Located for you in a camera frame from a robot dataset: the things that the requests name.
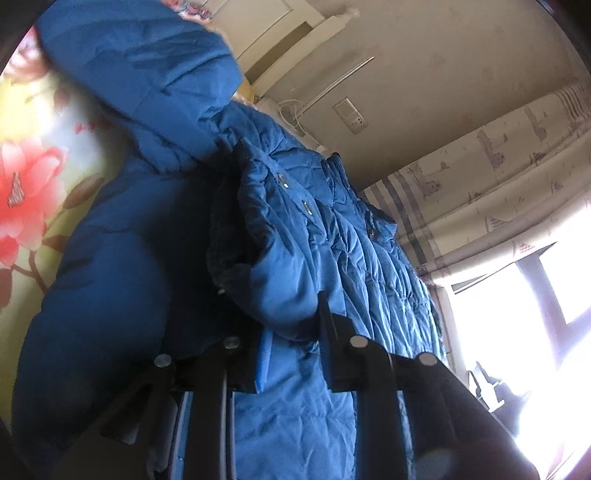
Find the wall socket panel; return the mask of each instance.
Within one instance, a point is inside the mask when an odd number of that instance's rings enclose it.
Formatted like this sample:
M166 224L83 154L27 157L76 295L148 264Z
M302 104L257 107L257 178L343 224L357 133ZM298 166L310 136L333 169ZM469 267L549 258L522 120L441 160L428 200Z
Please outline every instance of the wall socket panel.
M334 107L335 112L339 115L341 120L345 122L345 125L349 127L354 134L358 134L361 130L367 128L368 123L361 115L361 112L357 110L355 105L348 98L344 98Z

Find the blue puffer jacket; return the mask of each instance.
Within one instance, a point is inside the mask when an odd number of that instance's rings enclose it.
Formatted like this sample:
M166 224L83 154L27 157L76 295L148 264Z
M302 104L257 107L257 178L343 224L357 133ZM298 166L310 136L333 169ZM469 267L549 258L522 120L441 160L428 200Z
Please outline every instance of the blue puffer jacket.
M389 351L443 356L393 221L357 197L338 155L230 101L241 74L221 37L160 3L58 0L38 30L135 148L28 331L12 419L21 451L48 474L160 351L195 355L248 315L275 336L266 390L236 401L240 479L351 478L355 412L322 377L318 292Z

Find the patterned curtain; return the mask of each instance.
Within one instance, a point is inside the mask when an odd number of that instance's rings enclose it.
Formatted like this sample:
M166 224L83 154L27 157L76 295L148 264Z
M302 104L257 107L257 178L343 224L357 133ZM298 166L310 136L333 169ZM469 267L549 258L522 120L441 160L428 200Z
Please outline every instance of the patterned curtain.
M576 84L485 125L362 196L432 286L492 273L591 225L591 85Z

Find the window frame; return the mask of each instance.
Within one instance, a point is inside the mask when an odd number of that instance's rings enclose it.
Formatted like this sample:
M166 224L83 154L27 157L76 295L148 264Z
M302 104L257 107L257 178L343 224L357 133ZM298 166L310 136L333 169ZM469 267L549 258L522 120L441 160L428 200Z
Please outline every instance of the window frame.
M591 307L572 322L566 323L558 297L540 260L542 254L554 245L537 250L515 264L535 295L555 359L560 364L573 347L591 331Z

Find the red flower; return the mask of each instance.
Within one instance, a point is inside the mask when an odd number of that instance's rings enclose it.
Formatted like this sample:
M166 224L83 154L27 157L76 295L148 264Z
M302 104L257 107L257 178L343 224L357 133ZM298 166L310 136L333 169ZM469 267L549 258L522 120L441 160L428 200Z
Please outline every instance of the red flower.
M57 175L66 152L45 149L41 140L30 137L19 144L8 141L0 154L0 268L11 268L19 245L30 250L41 246L45 219L66 198Z
M32 27L12 54L4 75L13 83L30 83L42 79L48 72L49 65L39 46L35 27Z

